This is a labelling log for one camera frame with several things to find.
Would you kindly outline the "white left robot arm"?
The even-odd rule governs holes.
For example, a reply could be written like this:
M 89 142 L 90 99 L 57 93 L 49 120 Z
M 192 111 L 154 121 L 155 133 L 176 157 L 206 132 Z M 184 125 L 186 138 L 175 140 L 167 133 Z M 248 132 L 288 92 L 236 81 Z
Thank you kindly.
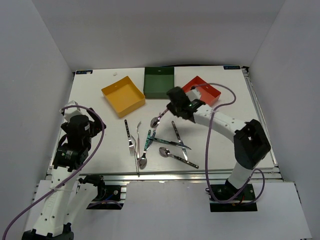
M 50 190 L 36 200 L 44 202 L 38 219 L 31 230 L 23 233 L 24 240 L 72 240 L 72 225 L 77 216 L 89 203 L 105 196 L 106 187 L 98 175 L 89 175 L 82 179 L 83 187 L 71 199 L 71 192 L 81 169 L 96 153 L 92 148 L 92 138 L 103 135 L 106 125 L 101 117 L 92 109 L 85 107 L 86 114 L 77 106 L 75 111 L 67 113 L 73 105 L 61 109 L 65 122 L 61 129 L 65 132 L 59 140 L 52 163 Z

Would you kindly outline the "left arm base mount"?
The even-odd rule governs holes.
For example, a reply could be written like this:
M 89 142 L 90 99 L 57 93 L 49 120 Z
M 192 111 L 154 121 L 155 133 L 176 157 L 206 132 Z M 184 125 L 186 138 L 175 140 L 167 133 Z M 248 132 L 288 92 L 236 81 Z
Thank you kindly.
M 87 210 L 121 210 L 124 203 L 121 203 L 121 185 L 106 184 L 101 175 L 87 175 L 79 178 L 79 190 L 81 187 L 93 186 L 96 193 L 94 199 L 87 206 Z

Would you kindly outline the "spoon with pink handle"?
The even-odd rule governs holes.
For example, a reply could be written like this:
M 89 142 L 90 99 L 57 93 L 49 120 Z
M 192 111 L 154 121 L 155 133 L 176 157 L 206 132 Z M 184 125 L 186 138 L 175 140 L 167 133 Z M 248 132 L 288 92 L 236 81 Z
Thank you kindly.
M 151 121 L 150 121 L 150 127 L 152 129 L 155 129 L 158 127 L 158 125 L 160 124 L 160 120 L 161 118 L 168 112 L 168 108 L 166 108 L 163 112 L 161 112 L 158 116 L 154 117 Z

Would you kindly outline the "spoon with green handle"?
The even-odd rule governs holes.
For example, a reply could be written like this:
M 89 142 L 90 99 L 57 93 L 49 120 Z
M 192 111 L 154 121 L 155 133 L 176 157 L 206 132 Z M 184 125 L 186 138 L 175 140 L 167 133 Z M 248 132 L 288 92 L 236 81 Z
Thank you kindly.
M 144 144 L 144 149 L 143 149 L 143 153 L 142 153 L 142 156 L 139 158 L 138 160 L 138 166 L 141 168 L 141 169 L 144 169 L 147 165 L 147 157 L 146 157 L 146 154 L 147 154 L 147 148 L 149 146 L 149 142 L 150 142 L 150 137 L 151 137 L 151 130 L 149 129 L 148 130 L 148 133 L 147 133 L 147 138 L 145 140 L 145 144 Z

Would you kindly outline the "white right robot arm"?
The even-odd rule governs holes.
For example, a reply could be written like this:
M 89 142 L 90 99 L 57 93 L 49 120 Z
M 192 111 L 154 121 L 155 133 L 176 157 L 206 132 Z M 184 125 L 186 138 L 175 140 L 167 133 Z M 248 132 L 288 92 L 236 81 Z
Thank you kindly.
M 226 195 L 236 200 L 244 193 L 243 185 L 259 162 L 270 152 L 271 145 L 261 123 L 242 121 L 225 115 L 199 99 L 196 90 L 185 93 L 177 86 L 167 93 L 167 109 L 176 117 L 215 131 L 233 143 L 236 164 L 226 180 Z

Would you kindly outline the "spoon with dark handle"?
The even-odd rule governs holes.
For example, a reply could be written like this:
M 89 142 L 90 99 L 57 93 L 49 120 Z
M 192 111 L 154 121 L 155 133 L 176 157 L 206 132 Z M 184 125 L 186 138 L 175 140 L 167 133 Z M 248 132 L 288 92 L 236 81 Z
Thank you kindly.
M 184 158 L 182 158 L 182 157 L 179 157 L 179 156 L 177 156 L 177 155 L 174 155 L 174 154 L 172 154 L 167 148 L 165 148 L 165 147 L 160 147 L 159 148 L 159 153 L 160 153 L 160 155 L 162 156 L 162 157 L 164 157 L 164 158 L 173 158 L 173 159 L 176 159 L 176 160 L 178 160 L 178 161 L 180 161 L 180 162 L 182 162 L 182 163 L 184 163 L 184 164 L 186 164 L 186 165 L 188 165 L 188 166 L 190 166 L 190 167 L 193 167 L 193 168 L 195 168 L 195 169 L 198 169 L 199 168 L 199 166 L 197 165 L 197 164 L 195 164 L 195 163 L 193 163 L 193 162 L 190 162 L 190 161 L 188 161 L 188 160 L 186 160 L 186 159 L 184 159 Z

